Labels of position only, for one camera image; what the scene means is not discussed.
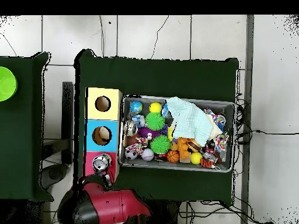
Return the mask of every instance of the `light blue cloth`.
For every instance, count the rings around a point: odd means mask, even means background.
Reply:
[[[213,128],[206,114],[195,104],[178,97],[168,99],[167,106],[176,121],[173,137],[194,138],[200,146],[204,146]]]

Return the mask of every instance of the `gray bin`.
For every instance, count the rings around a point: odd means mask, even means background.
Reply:
[[[196,166],[192,163],[170,163],[162,162],[157,160],[152,160],[150,162],[144,161],[140,156],[134,160],[126,159],[124,155],[125,147],[123,146],[123,126],[126,120],[130,120],[130,103],[134,100],[138,100],[142,103],[143,109],[140,112],[141,115],[146,116],[150,112],[150,104],[153,102],[159,102],[162,105],[166,103],[168,98],[163,97],[153,97],[153,96],[124,96],[121,103],[121,112],[123,118],[121,119],[120,126],[120,145],[119,145],[119,162],[122,166],[130,167],[147,167],[155,169],[175,169],[175,170],[191,170],[191,171],[205,171],[205,172],[216,172],[216,173],[227,173],[232,169],[234,160],[234,143],[235,143],[235,120],[236,120],[236,106],[235,103],[224,102],[224,101],[209,101],[209,100],[189,100],[184,99],[188,102],[194,103],[199,106],[202,110],[210,108],[214,113],[224,114],[226,117],[226,124],[224,126],[224,131],[228,131],[230,136],[225,161],[222,164],[217,164],[220,170],[208,169],[201,166]],[[170,125],[172,122],[172,117],[168,113],[165,118],[165,123]]]

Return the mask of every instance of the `soccer ball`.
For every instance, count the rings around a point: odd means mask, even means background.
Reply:
[[[137,157],[138,153],[135,149],[132,149],[132,150],[126,150],[124,155],[128,160],[134,160]]]

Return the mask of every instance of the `yellow block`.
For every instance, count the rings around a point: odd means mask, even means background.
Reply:
[[[107,103],[110,102],[110,108],[107,111],[99,111],[96,108],[97,99]],[[118,89],[104,89],[98,87],[88,88],[87,114],[90,120],[119,120],[120,102],[122,93]]]

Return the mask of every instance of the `dark green tablecloth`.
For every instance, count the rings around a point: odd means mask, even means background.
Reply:
[[[40,187],[42,72],[44,52],[31,58],[0,57],[15,75],[18,90],[0,102],[0,198],[50,201]]]
[[[98,58],[91,50],[75,60],[79,95],[79,177],[84,144],[85,88],[119,89],[124,95],[177,96],[187,99],[235,101],[238,60],[171,61]],[[121,167],[113,188],[135,189],[143,198],[156,200],[223,200],[231,204],[232,171],[210,173]]]

